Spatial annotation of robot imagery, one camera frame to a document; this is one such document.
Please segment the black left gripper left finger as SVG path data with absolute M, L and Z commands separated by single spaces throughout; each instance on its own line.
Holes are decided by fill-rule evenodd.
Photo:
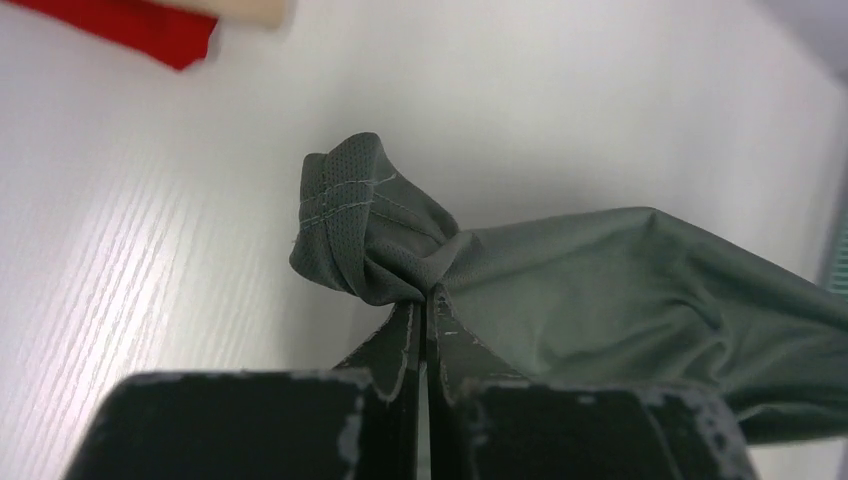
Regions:
M 69 479 L 411 479 L 421 309 L 328 370 L 153 371 L 97 410 Z

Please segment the grey t shirt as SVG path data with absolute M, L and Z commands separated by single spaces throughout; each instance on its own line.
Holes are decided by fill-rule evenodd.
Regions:
M 716 390 L 754 444 L 847 432 L 847 304 L 660 210 L 485 229 L 451 214 L 353 135 L 303 161 L 291 267 L 375 305 L 437 288 L 527 376 Z

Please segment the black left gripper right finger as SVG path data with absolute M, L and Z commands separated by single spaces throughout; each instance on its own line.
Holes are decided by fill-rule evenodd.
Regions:
M 446 289 L 427 301 L 435 479 L 753 479 L 729 408 L 680 384 L 534 381 L 459 320 Z

